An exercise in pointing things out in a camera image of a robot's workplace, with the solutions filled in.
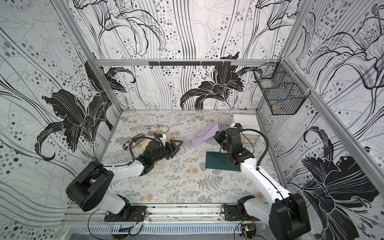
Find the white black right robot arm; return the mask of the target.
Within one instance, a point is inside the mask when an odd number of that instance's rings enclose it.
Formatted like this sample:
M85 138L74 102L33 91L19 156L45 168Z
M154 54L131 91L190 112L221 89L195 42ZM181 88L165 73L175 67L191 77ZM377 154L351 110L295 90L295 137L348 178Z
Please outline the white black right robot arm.
M245 129L235 124L226 130L217 131L214 139L227 152L230 162L237 167L261 191L266 203L255 197L246 196L238 201L240 214L244 218L256 218L267 224L277 240L295 240L311 231L306 201L302 195L292 194L273 179L261 166L269 151L269 140L263 137L265 150L256 159L254 154L243 147L241 135Z

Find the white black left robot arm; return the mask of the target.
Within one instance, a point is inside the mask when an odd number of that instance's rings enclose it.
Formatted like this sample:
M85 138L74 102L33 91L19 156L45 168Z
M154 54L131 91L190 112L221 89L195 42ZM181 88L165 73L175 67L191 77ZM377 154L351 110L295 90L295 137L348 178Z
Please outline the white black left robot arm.
M66 194L84 212L104 210L121 214L130 207L129 201L117 194L108 192L114 182L148 174L155 163L172 159L181 149L182 140L164 141L154 133L154 137L137 135L126 148L132 159L122 165L104 165L99 161L90 162L67 186Z

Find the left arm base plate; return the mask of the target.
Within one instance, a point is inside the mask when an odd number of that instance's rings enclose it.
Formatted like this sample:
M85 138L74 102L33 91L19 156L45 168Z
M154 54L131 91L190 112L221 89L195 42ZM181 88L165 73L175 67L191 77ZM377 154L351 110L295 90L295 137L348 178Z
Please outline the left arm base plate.
M147 206L125 207L120 213L112 214L107 212L105 222L143 222L147 213Z

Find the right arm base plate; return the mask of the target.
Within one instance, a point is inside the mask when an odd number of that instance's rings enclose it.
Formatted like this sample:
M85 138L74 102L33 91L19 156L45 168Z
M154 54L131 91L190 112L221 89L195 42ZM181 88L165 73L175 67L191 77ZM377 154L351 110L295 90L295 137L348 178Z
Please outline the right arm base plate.
M247 214L246 209L242 204L223 204L221 206L221 213L224 214L225 220L228 222L253 221L255 219Z

